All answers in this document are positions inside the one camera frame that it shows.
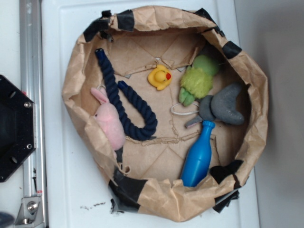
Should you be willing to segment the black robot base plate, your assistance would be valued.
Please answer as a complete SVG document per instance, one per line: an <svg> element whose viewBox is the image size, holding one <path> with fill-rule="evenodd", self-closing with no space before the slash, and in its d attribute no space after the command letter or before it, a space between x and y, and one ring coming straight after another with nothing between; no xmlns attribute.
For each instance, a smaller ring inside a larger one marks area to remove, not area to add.
<svg viewBox="0 0 304 228"><path fill-rule="evenodd" d="M35 150L34 103L5 76L0 76L0 181L10 176Z"/></svg>

